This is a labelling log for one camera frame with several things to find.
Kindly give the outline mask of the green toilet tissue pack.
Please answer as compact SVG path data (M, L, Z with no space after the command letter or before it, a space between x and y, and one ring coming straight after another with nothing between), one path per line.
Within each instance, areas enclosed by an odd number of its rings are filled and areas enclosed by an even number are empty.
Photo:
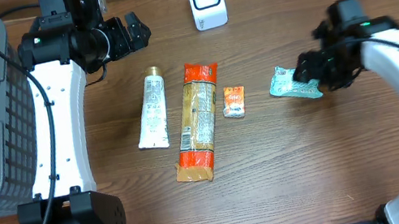
M294 81L294 69L275 67L269 93L276 97L301 97L317 99L323 96L319 87Z

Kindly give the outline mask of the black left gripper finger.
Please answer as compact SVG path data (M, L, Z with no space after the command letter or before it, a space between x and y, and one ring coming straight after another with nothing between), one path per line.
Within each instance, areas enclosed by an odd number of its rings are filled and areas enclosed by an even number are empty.
M149 27L142 23L133 11L126 14L124 18L126 19L131 37L135 38L151 35Z
M131 38L131 48L134 52L144 49L148 46L148 36L147 35L137 35Z

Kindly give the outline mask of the orange long snack packet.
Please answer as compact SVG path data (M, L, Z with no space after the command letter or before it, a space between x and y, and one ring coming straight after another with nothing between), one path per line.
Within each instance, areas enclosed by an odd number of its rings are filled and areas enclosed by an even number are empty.
M184 66L178 182L213 180L217 68L216 63Z

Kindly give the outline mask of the small orange sachet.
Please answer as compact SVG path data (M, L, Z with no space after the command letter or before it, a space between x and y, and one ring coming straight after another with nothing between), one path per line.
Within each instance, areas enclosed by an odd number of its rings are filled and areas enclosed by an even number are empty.
M244 118L245 116L245 97L244 87L225 87L224 88L224 116L226 118Z

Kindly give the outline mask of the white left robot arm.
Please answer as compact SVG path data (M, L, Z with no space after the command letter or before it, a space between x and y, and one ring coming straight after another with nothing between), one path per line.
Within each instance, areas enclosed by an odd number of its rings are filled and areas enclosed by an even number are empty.
M19 224L127 224L118 197L99 192L84 129L87 75L148 45L135 13L104 19L105 0L38 0L40 15L7 63L28 78L34 100L36 173Z

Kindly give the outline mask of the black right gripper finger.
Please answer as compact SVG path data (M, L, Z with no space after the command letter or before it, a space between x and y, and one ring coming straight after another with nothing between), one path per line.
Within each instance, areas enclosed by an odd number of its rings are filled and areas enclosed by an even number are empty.
M305 82L306 84L313 85L316 87L321 87L326 85L325 83L326 79L324 78L323 72L305 75L302 77L302 81Z
M297 65L293 74L294 81L297 82L310 82L315 80L315 63L313 53L311 51L301 53L298 56Z

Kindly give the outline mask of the white tube with gold cap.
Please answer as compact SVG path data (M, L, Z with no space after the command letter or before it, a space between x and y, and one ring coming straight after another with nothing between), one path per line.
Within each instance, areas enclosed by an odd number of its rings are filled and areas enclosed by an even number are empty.
M141 115L140 149L163 149L169 145L165 85L159 67L147 67Z

